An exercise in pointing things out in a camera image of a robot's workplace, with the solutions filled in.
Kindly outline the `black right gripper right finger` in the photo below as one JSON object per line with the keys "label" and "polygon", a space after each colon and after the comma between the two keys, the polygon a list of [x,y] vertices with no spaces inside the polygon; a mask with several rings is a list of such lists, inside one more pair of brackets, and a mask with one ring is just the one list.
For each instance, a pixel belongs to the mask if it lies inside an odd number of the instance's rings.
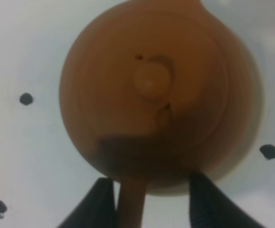
{"label": "black right gripper right finger", "polygon": [[190,175],[189,216],[192,228],[262,228],[233,203],[205,174]]}

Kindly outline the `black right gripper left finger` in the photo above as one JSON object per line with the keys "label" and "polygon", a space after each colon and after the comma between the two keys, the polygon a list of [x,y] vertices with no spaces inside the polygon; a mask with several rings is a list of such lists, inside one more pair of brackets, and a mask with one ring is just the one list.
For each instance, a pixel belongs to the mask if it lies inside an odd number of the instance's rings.
{"label": "black right gripper left finger", "polygon": [[114,183],[99,178],[80,204],[59,225],[60,228],[114,228]]}

